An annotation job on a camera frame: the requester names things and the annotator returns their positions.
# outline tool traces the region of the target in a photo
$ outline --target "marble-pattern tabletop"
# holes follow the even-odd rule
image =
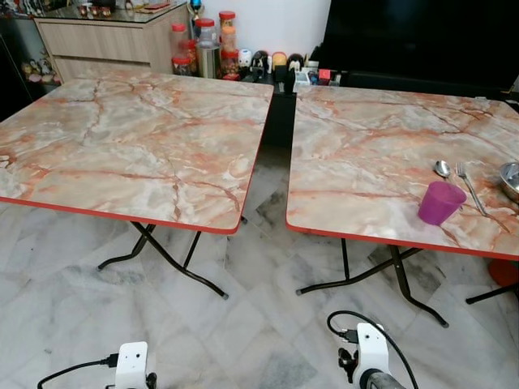
[[[286,223],[290,229],[401,246],[519,260],[519,207],[499,167],[519,158],[519,115],[505,103],[355,88],[298,92]],[[436,160],[467,174],[467,193],[440,227],[418,207]]]
[[[117,71],[0,124],[0,200],[234,233],[273,88]]]

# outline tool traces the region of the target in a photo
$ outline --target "marble tile floor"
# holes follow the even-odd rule
[[[296,296],[297,288],[341,278],[341,243],[286,229],[289,163],[288,152],[262,149],[248,223],[231,237],[200,238],[191,269],[220,285],[227,301],[178,274],[150,246],[98,272],[97,264],[135,244],[127,222],[1,204],[0,388],[34,388],[54,371],[137,340],[149,344],[160,389],[348,388],[337,366],[343,344],[326,328],[328,314],[340,309],[382,323],[423,389],[519,387],[517,299],[464,302],[496,288],[484,259],[423,251],[405,262],[413,294],[450,322],[448,330],[403,299],[391,268]],[[155,235],[177,259],[194,237],[165,227]],[[352,274],[388,255],[374,243],[350,241],[348,248]],[[411,388],[394,352],[391,368]],[[47,388],[97,389],[113,380],[114,370],[92,367]]]

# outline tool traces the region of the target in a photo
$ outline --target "black television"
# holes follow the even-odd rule
[[[320,68],[507,91],[519,0],[332,0]]]

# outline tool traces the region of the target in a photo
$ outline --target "red table edge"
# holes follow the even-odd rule
[[[338,237],[338,238],[345,238],[345,239],[354,239],[356,241],[384,243],[386,245],[413,247],[413,248],[417,248],[417,249],[445,251],[445,252],[449,252],[449,253],[458,253],[458,254],[467,254],[467,255],[477,255],[480,257],[486,257],[486,258],[492,258],[492,259],[506,259],[508,261],[519,261],[519,255],[513,255],[513,254],[499,254],[499,253],[491,253],[488,251],[464,249],[462,247],[437,246],[437,245],[432,245],[432,244],[428,244],[428,243],[399,241],[396,239],[389,239],[386,237],[368,237],[368,236],[364,236],[364,235],[357,235],[354,233],[334,233],[334,232],[329,232],[329,231],[322,231],[319,229],[308,229],[308,228],[303,228],[303,227],[297,227],[297,226],[291,225],[289,223],[288,219],[286,218],[286,215],[285,215],[285,223],[286,223],[286,228],[288,228],[291,231],[295,231],[297,233],[312,233],[315,235],[321,235],[321,236],[325,236],[325,237]]]
[[[116,219],[116,220],[136,221],[139,223],[164,225],[166,227],[174,227],[176,229],[189,229],[192,231],[201,231],[203,233],[218,233],[220,235],[232,235],[233,233],[236,233],[238,231],[238,227],[240,224],[240,218],[238,218],[238,223],[236,224],[236,227],[234,229],[214,229],[211,227],[203,227],[203,226],[196,225],[196,224],[184,224],[184,223],[178,223],[175,221],[155,220],[155,219],[149,219],[147,217],[121,215],[119,213],[112,213],[112,212],[93,211],[91,209],[67,207],[64,205],[56,205],[56,204],[48,204],[48,203],[39,203],[37,201],[29,201],[29,200],[10,199],[10,198],[1,197],[1,196],[0,196],[0,202],[13,203],[13,204],[17,204],[17,205],[28,205],[29,207],[47,208],[47,209],[53,209],[55,211],[64,211],[64,212],[69,212],[69,213],[78,213],[80,215],[100,216],[100,217]]]

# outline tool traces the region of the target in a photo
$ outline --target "cabinet drawer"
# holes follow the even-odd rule
[[[40,24],[52,55],[148,62],[141,28]]]
[[[80,75],[96,76],[103,75],[107,71],[127,71],[127,70],[151,70],[150,66],[141,63],[131,62],[111,62],[111,61],[96,61],[83,60],[73,58],[59,58],[54,57],[59,73],[63,78],[63,82],[74,79]]]

